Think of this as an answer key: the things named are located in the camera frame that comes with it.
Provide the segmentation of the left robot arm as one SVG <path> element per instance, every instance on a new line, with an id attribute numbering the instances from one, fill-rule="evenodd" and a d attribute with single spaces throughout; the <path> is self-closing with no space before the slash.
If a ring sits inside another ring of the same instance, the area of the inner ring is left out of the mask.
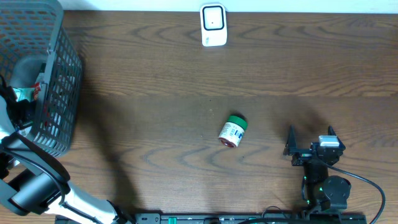
<path id="1" fill-rule="evenodd" d="M 1 178 L 9 173 L 9 160 L 25 170 L 1 181 L 1 205 L 13 213 L 56 215 L 63 223 L 134 223 L 134 219 L 108 200 L 100 200 L 72 184 L 56 158 L 19 134 L 9 110 L 19 106 L 13 89 L 1 87 Z"/>

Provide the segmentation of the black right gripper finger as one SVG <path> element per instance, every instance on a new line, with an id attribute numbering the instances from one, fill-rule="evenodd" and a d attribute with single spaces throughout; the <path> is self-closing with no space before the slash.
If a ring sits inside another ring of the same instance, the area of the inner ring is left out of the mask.
<path id="1" fill-rule="evenodd" d="M 284 147 L 283 155 L 285 156 L 293 156 L 298 152 L 297 142 L 295 138 L 294 127 L 291 125 L 289 128 L 289 134 L 287 138 L 287 142 Z"/>
<path id="2" fill-rule="evenodd" d="M 332 137 L 332 141 L 329 143 L 330 147 L 338 147 L 341 151 L 346 149 L 346 146 L 342 143 L 332 126 L 328 127 L 328 135 Z"/>

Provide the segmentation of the green lid white jar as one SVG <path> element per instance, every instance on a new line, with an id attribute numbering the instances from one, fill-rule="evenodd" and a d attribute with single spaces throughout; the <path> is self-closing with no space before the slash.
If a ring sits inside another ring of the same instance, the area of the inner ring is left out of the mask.
<path id="1" fill-rule="evenodd" d="M 220 131 L 218 139 L 223 145 L 238 147 L 248 127 L 247 121 L 241 116 L 230 115 Z"/>

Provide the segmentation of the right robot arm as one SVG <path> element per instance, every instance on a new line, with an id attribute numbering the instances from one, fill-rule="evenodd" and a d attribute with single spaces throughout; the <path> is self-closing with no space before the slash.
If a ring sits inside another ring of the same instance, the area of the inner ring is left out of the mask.
<path id="1" fill-rule="evenodd" d="M 319 136 L 318 141 L 312 142 L 309 148 L 298 147 L 294 128 L 289 128 L 283 155 L 291 156 L 291 164 L 304 169 L 302 198 L 311 212 L 341 212 L 347 209 L 351 183 L 328 173 L 345 149 L 331 126 L 328 134 Z"/>

